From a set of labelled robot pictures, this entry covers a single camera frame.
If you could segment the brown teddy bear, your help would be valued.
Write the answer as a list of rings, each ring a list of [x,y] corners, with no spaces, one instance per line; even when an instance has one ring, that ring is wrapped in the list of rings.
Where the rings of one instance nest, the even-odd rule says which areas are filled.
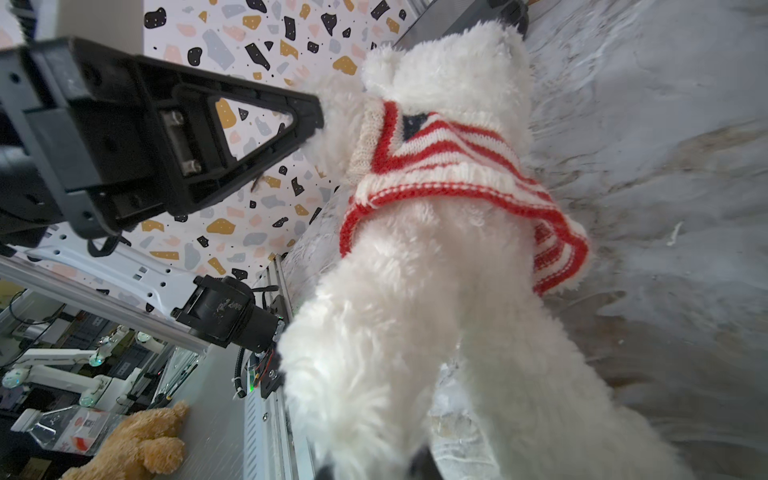
[[[137,480],[174,473],[185,457],[179,438],[190,406],[149,409],[124,419],[85,465],[71,468],[63,480]]]

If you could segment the red white striped sweater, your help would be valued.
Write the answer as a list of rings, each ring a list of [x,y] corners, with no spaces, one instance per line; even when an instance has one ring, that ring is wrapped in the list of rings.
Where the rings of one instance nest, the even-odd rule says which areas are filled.
[[[370,99],[348,177],[354,191],[340,227],[341,255],[351,252],[367,217],[387,205],[460,197],[487,201],[532,224],[537,295],[574,289],[587,273],[591,252],[584,227],[524,174],[513,148],[488,126],[438,112],[408,115],[393,101]]]

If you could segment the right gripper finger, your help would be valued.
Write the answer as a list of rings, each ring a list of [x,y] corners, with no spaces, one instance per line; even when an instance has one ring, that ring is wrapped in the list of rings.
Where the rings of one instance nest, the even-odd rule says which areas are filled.
[[[408,480],[443,480],[428,446],[421,448],[412,458],[407,473]]]

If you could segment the white teddy bear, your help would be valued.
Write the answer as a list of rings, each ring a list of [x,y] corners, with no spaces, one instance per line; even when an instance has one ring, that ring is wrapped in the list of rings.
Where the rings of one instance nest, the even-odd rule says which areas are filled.
[[[499,20],[408,50],[381,46],[361,75],[313,80],[324,124],[308,158],[354,191],[365,104],[438,112],[529,151],[532,78]],[[332,479],[407,479],[428,446],[442,366],[463,381],[505,479],[688,479],[675,449],[617,404],[533,288],[532,224],[484,200],[398,201],[358,228],[278,343],[295,422]]]

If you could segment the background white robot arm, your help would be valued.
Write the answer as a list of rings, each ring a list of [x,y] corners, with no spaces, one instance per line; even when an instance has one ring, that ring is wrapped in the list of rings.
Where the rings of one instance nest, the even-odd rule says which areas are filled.
[[[146,350],[147,359],[127,369],[125,378],[72,372],[76,367],[99,368],[107,364],[124,339],[131,347]],[[142,392],[159,377],[172,354],[173,346],[151,335],[118,326],[98,340],[91,350],[31,349],[19,356],[1,379],[1,409],[13,411],[29,396],[34,386],[67,391],[78,396],[82,407],[125,413]]]

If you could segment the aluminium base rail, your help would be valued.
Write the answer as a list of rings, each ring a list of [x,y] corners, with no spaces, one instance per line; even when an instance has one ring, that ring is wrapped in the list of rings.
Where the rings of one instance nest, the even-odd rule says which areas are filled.
[[[275,257],[254,288],[257,304],[277,318],[273,339],[292,321],[292,304],[282,265]],[[311,442],[293,429],[274,347],[250,356],[246,365],[243,477],[312,480],[316,474]]]

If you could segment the dark grey hard case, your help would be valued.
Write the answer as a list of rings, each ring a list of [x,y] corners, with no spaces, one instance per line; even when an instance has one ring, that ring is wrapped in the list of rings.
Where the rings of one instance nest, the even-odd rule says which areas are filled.
[[[419,18],[394,43],[411,49],[418,43],[436,40],[480,22],[500,20],[526,36],[529,27],[528,2],[519,0],[437,0],[420,8]]]

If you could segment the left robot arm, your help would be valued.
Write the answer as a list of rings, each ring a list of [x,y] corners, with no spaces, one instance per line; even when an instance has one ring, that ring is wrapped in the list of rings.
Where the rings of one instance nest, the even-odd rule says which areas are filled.
[[[76,268],[175,331],[262,351],[278,321],[239,279],[199,276],[122,235],[211,207],[323,126],[313,95],[70,37],[1,54],[1,252]]]

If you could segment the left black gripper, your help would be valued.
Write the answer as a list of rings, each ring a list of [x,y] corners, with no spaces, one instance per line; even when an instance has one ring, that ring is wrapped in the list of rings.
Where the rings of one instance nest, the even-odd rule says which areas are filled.
[[[1,233],[38,238],[67,222],[97,239],[166,210],[196,212],[258,179],[322,125],[313,95],[80,38],[6,49]]]

